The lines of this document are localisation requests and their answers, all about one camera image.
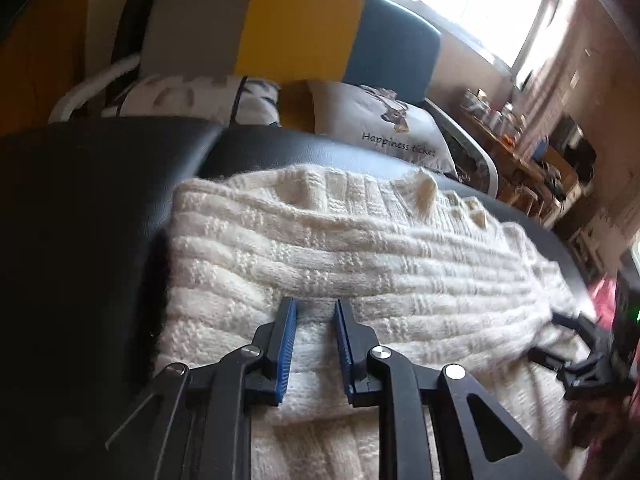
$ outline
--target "pillow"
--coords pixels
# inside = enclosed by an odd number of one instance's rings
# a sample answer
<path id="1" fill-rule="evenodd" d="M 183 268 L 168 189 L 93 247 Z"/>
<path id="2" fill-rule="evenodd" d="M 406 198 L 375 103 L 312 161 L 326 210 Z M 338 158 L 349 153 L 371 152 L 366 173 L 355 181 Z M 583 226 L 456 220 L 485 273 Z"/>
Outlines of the pillow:
<path id="1" fill-rule="evenodd" d="M 227 76 L 184 78 L 151 75 L 125 90 L 103 117 L 180 116 L 201 117 L 229 124 L 280 126 L 279 86 L 267 79 Z"/>
<path id="2" fill-rule="evenodd" d="M 309 80 L 316 134 L 396 156 L 441 173 L 456 174 L 449 147 L 425 110 L 393 91 Z"/>

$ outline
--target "yellow panel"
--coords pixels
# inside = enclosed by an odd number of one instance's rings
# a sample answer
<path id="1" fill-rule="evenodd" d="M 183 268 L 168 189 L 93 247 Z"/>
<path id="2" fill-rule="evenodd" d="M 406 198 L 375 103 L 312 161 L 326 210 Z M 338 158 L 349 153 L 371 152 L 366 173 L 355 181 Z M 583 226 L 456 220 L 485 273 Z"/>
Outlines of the yellow panel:
<path id="1" fill-rule="evenodd" d="M 284 83 L 278 96 L 278 113 L 283 128 L 314 133 L 314 101 L 306 81 Z"/>
<path id="2" fill-rule="evenodd" d="M 0 40 L 0 135 L 47 124 L 51 109 L 84 79 L 89 0 L 30 0 Z"/>
<path id="3" fill-rule="evenodd" d="M 340 81 L 364 0 L 251 0 L 235 74 Z"/>

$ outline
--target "gray panel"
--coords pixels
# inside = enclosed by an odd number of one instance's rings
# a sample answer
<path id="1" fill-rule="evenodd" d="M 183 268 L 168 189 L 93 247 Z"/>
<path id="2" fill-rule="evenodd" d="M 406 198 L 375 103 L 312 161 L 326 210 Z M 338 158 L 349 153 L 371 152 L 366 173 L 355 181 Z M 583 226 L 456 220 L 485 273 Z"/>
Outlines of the gray panel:
<path id="1" fill-rule="evenodd" d="M 140 77 L 233 73 L 249 0 L 155 0 Z"/>

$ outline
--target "cable knit texture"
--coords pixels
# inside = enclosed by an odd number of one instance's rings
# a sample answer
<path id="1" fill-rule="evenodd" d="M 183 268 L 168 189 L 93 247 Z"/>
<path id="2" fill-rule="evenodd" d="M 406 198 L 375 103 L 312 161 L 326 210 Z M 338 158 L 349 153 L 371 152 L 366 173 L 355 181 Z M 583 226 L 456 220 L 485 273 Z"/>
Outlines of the cable knit texture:
<path id="1" fill-rule="evenodd" d="M 171 265 L 157 369 L 216 362 L 273 320 L 283 296 L 303 300 L 284 402 L 252 417 L 254 479 L 378 477 L 376 410 L 352 408 L 342 390 L 338 297 L 415 364 L 462 364 L 566 458 L 562 387 L 522 357 L 558 338 L 551 308 L 576 314 L 558 264 L 425 170 L 395 181 L 318 166 L 189 180 L 174 195 Z"/>

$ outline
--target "black leather armrest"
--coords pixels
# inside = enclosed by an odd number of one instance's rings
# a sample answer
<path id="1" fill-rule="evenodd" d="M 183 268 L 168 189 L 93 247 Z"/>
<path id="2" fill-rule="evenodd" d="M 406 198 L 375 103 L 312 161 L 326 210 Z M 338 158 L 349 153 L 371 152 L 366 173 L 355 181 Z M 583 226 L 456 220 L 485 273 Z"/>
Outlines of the black leather armrest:
<path id="1" fill-rule="evenodd" d="M 92 452 L 148 377 L 172 192 L 220 130 L 122 118 L 0 137 L 3 479 L 103 473 Z"/>

